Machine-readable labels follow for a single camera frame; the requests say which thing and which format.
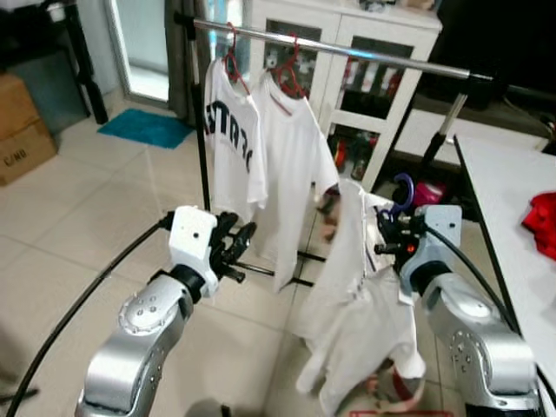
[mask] cable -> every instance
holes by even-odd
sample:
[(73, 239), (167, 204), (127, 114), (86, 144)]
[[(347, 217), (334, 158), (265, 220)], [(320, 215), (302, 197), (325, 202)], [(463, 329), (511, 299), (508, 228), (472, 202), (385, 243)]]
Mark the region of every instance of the cable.
[(473, 275), (475, 275), (475, 278), (477, 278), (479, 284), (483, 287), (483, 289), (486, 291), (488, 296), (493, 300), (494, 305), (500, 311), (500, 315), (502, 316), (504, 321), (514, 332), (517, 332), (516, 323), (510, 318), (510, 314), (507, 312), (506, 306), (496, 295), (496, 293), (494, 293), (494, 290), (491, 288), (491, 286), (488, 285), (488, 282), (483, 276), (483, 274), (473, 265), (473, 263), (469, 260), (469, 258), (463, 252), (461, 252), (461, 250), (457, 246), (455, 246), (452, 242), (450, 242), (450, 240), (447, 237), (441, 234), (438, 230), (431, 228), (429, 225), (426, 224), (425, 226), (427, 228), (427, 232), (430, 232), (431, 235), (433, 235), (434, 237), (442, 241), (442, 243), (448, 246), (450, 250), (454, 252), (454, 254), (458, 256), (458, 258), (460, 258), (463, 263), (465, 263), (466, 267), (468, 267), (469, 270), (473, 273)]
[[(38, 393), (39, 390), (37, 388), (32, 388), (29, 391), (25, 392), (23, 399), (27, 400), (28, 398), (34, 397)], [(11, 402), (13, 398), (14, 398), (13, 395), (0, 395), (0, 407), (2, 407), (4, 404), (8, 404), (9, 402)]]
[(527, 110), (522, 109), (521, 107), (516, 106), (515, 104), (513, 104), (512, 102), (510, 102), (510, 99), (507, 98), (506, 96), (502, 97), (502, 100), (504, 101), (504, 103), (506, 104), (507, 107), (509, 107), (510, 109), (512, 109), (513, 111), (516, 111), (518, 113), (521, 113), (522, 115), (525, 115), (527, 117), (529, 117), (530, 119), (534, 120), (536, 123), (542, 125), (542, 127), (548, 132), (548, 134), (550, 135), (549, 139), (550, 140), (554, 140), (554, 132), (552, 129), (550, 129), (549, 126), (546, 126), (541, 120), (539, 120), (537, 117), (533, 116), (531, 113), (529, 113)]
[[(431, 235), (433, 235), (434, 237), (442, 241), (442, 243), (448, 246), (448, 248), (456, 256), (458, 256), (458, 258), (460, 258), (463, 263), (465, 263), (466, 267), (468, 267), (469, 270), (473, 273), (473, 275), (475, 275), (475, 278), (477, 278), (479, 284), (483, 287), (483, 289), (486, 291), (488, 296), (492, 299), (494, 305), (500, 311), (500, 315), (506, 321), (507, 325), (512, 329), (512, 331), (519, 334), (520, 331), (518, 330), (517, 323), (515, 323), (515, 321), (510, 318), (510, 314), (508, 313), (506, 306), (500, 300), (500, 298), (494, 293), (492, 287), (488, 284), (483, 274), (473, 265), (473, 263), (469, 260), (469, 258), (463, 252), (461, 252), (461, 250), (457, 246), (455, 246), (452, 242), (450, 242), (450, 240), (447, 237), (445, 237), (441, 232), (439, 232), (434, 228), (431, 228), (426, 223), (425, 223), (425, 227), (427, 232), (429, 232)], [(540, 370), (539, 365), (537, 365), (537, 375), (539, 376), (539, 379), (542, 381), (543, 385), (545, 386), (546, 392), (550, 397), (550, 401), (556, 407), (556, 394), (554, 393), (554, 390), (550, 385), (550, 383), (548, 382), (548, 379), (546, 378), (545, 374)]]
[(19, 408), (22, 400), (25, 398), (27, 394), (27, 388), (29, 388), (29, 384), (31, 380), (36, 374), (39, 366), (44, 360), (44, 357), (49, 352), (50, 348), (60, 335), (60, 333), (65, 329), (65, 327), (70, 323), (71, 319), (76, 315), (79, 309), (83, 306), (83, 304), (92, 296), (95, 290), (98, 288), (99, 285), (103, 283), (103, 281), (109, 276), (109, 274), (131, 253), (133, 252), (139, 245), (145, 242), (149, 237), (151, 237), (159, 228), (167, 228), (168, 222), (171, 222), (173, 218), (173, 213), (170, 212), (164, 219), (161, 219), (159, 222), (151, 226), (148, 230), (143, 232), (137, 239), (135, 239), (126, 249), (124, 249), (116, 258), (112, 260), (112, 262), (106, 267), (99, 275), (96, 276), (95, 280), (89, 284), (89, 286), (83, 291), (83, 293), (77, 298), (77, 300), (73, 303), (71, 308), (68, 312), (62, 317), (62, 319), (56, 324), (52, 333), (50, 333), (49, 337), (43, 343), (41, 348), (39, 349), (38, 353), (36, 354), (35, 358), (29, 365), (25, 376), (23, 377), (19, 387), (17, 388), (16, 394), (13, 397), (12, 402), (10, 403), (10, 408), (8, 408), (8, 413), (6, 417), (15, 417), (17, 409)]

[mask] blue mat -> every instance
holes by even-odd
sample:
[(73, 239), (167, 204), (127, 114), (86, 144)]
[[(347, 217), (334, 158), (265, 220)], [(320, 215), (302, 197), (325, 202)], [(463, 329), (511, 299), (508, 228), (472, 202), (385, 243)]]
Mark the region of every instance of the blue mat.
[(98, 132), (132, 141), (174, 149), (193, 129), (174, 117), (128, 109), (102, 126)]

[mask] white cabinet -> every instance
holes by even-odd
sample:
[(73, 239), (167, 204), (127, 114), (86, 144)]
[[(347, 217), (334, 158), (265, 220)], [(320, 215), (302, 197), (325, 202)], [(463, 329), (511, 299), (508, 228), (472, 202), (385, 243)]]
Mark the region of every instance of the white cabinet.
[[(252, 7), (251, 24), (259, 29), (423, 61), (441, 28), (433, 13), (402, 8), (371, 13), (346, 0), (254, 0)], [(420, 71), (324, 52), (301, 53), (309, 65), (301, 72), (297, 66), (295, 75), (307, 87), (341, 175), (360, 179), (365, 189), (371, 189)], [(259, 76), (275, 57), (283, 63), (289, 54), (287, 47), (252, 42), (250, 76)]]

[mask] cardboard box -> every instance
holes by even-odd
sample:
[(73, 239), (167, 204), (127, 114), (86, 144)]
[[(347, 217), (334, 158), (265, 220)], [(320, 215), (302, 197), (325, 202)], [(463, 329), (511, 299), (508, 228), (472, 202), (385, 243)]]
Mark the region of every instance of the cardboard box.
[(0, 185), (6, 185), (56, 154), (43, 121), (0, 140)]
[(11, 74), (0, 75), (0, 141), (41, 120), (25, 84)]

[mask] bottle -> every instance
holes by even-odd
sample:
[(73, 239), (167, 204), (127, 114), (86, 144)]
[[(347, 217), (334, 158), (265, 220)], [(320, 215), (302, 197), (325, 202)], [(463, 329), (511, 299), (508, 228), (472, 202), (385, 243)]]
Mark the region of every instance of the bottle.
[(379, 69), (379, 63), (369, 63), (365, 76), (363, 77), (363, 84), (361, 85), (361, 93), (368, 93), (373, 87), (376, 71)]
[(381, 92), (380, 92), (381, 96), (386, 95), (386, 93), (388, 92), (388, 86), (390, 85), (390, 80), (392, 79), (392, 77), (396, 72), (397, 72), (396, 68), (388, 68), (386, 70), (386, 73), (382, 78), (382, 85), (381, 85)]
[(359, 62), (353, 58), (348, 58), (346, 69), (344, 70), (344, 77), (341, 81), (340, 94), (338, 95), (338, 100), (336, 100), (337, 109), (341, 108), (341, 102), (344, 99), (344, 94), (346, 94), (346, 88), (354, 83), (358, 68)]
[(390, 80), (390, 85), (388, 85), (388, 97), (390, 100), (394, 99), (396, 95), (396, 91), (398, 91), (398, 87), (400, 87), (401, 82), (401, 71), (396, 72), (396, 74)]

